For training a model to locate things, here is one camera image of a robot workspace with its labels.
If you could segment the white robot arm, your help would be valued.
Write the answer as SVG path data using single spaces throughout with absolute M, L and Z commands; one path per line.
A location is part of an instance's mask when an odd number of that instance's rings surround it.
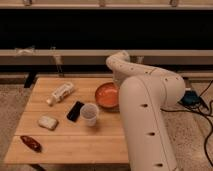
M 161 109 L 185 93 L 183 78 L 172 71 L 132 63 L 125 51 L 106 59 L 119 87 L 119 110 L 131 171 L 179 171 Z

